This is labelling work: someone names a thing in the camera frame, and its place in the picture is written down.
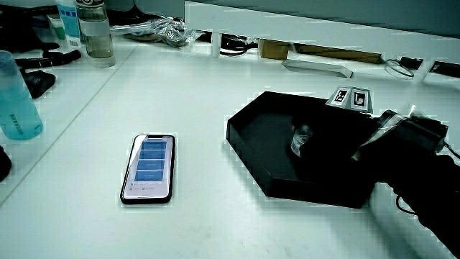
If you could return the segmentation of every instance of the smartphone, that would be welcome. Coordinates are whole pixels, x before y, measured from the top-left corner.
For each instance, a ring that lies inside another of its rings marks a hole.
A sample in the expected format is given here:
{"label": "smartphone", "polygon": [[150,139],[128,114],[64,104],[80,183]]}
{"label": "smartphone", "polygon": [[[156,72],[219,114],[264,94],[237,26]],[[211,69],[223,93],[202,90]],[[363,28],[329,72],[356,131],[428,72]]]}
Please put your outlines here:
{"label": "smartphone", "polygon": [[137,135],[132,144],[123,186],[124,204],[166,203],[173,194],[175,138]]}

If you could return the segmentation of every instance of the bottle cap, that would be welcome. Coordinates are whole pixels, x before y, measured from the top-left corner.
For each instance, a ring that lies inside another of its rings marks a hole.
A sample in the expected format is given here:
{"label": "bottle cap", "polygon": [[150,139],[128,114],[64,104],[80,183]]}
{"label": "bottle cap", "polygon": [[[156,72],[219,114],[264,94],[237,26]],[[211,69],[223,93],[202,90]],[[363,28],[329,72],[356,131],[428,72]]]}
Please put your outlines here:
{"label": "bottle cap", "polygon": [[26,84],[13,55],[0,50],[0,99],[20,95],[26,90]]}
{"label": "bottle cap", "polygon": [[86,7],[100,7],[104,5],[104,0],[76,0],[77,5]]}

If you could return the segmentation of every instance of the plastic bottle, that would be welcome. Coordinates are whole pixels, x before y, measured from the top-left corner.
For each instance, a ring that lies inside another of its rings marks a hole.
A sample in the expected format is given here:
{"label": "plastic bottle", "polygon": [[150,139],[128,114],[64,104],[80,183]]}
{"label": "plastic bottle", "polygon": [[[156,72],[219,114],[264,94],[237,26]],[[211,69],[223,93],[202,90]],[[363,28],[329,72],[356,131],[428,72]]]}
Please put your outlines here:
{"label": "plastic bottle", "polygon": [[0,51],[0,127],[12,140],[27,140],[43,130],[37,107],[7,51]]}
{"label": "plastic bottle", "polygon": [[78,24],[77,9],[75,0],[56,0],[60,19],[64,24],[64,33],[67,44],[70,48],[82,46],[80,26]]}
{"label": "plastic bottle", "polygon": [[104,0],[76,0],[78,21],[92,64],[98,68],[115,65],[114,46]]}

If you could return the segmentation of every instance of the plastic bag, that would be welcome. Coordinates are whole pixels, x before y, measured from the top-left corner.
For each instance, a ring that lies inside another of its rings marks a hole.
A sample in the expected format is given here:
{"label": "plastic bag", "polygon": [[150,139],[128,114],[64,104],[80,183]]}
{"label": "plastic bag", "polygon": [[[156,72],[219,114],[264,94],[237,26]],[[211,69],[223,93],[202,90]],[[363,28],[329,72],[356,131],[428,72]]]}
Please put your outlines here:
{"label": "plastic bag", "polygon": [[133,40],[146,42],[166,42],[173,47],[183,47],[196,40],[194,29],[185,28],[183,20],[175,21],[170,17],[151,19],[141,24],[113,26],[112,35],[126,35]]}

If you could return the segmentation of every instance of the water bottle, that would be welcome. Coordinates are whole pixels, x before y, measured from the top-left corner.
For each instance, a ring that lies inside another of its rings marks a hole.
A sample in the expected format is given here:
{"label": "water bottle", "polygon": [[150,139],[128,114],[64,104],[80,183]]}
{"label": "water bottle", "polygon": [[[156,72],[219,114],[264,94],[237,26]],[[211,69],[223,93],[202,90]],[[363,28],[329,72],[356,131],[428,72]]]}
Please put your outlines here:
{"label": "water bottle", "polygon": [[29,89],[7,51],[0,51],[0,127],[12,140],[28,140],[43,130]]}
{"label": "water bottle", "polygon": [[114,46],[104,0],[76,0],[78,21],[86,52],[98,68],[115,65]]}

